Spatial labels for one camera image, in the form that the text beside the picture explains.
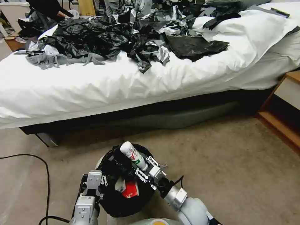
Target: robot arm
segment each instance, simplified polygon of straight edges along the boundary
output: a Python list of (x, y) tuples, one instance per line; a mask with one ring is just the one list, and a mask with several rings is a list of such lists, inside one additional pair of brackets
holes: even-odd
[[(149, 183), (154, 190), (159, 190), (161, 197), (178, 212), (178, 219), (184, 225), (222, 225), (213, 218), (200, 199), (188, 198), (183, 188), (178, 188), (168, 180), (154, 158), (147, 157), (146, 161), (149, 165), (147, 171), (134, 167), (135, 175), (144, 183)], [(98, 225), (99, 199), (102, 197), (100, 185), (105, 185), (103, 182), (101, 184), (103, 177), (100, 170), (91, 170), (88, 175), (83, 175), (70, 224)]]
[[(188, 194), (183, 188), (178, 188), (173, 181), (169, 181), (160, 165), (151, 156), (147, 157), (146, 161), (150, 165), (147, 170), (149, 172), (146, 182), (149, 182), (152, 188), (160, 191), (161, 197), (178, 212), (178, 219), (184, 225), (221, 225), (208, 212), (200, 199), (188, 198)], [(140, 177), (141, 171), (137, 169), (137, 172), (136, 175)]]
[(80, 184), (79, 196), (74, 206), (72, 219), (69, 224), (98, 225), (100, 212), (99, 199), (102, 171), (91, 170), (84, 174)]

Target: yellow sticker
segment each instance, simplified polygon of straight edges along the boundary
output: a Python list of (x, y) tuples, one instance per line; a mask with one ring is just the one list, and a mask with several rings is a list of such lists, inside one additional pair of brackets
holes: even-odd
[(153, 225), (167, 225), (167, 224), (165, 224), (165, 223), (162, 222), (162, 221), (155, 221), (155, 222), (153, 223)]

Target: red label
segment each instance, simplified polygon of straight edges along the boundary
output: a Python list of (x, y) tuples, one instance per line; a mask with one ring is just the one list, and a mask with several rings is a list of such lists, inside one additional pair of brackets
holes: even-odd
[(133, 155), (133, 153), (131, 154), (131, 157), (130, 157), (132, 160), (135, 160), (135, 157)]

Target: gray cloth scraps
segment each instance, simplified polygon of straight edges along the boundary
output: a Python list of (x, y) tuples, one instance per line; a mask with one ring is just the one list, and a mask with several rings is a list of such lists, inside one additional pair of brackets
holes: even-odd
[(47, 55), (44, 52), (33, 56), (26, 56), (26, 59), (29, 63), (38, 66), (41, 69), (49, 69), (52, 67), (58, 68), (59, 65), (66, 64), (68, 66), (74, 63), (84, 63), (85, 66), (89, 62), (93, 62), (94, 65), (105, 65), (103, 61), (106, 60), (104, 57), (94, 53), (89, 53), (87, 56), (82, 56), (80, 58), (68, 58), (63, 54)]

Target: wooden drawer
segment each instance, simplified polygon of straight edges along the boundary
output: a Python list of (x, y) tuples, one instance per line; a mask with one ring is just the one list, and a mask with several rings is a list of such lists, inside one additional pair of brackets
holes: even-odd
[(274, 92), (298, 110), (300, 110), (300, 84), (287, 77)]

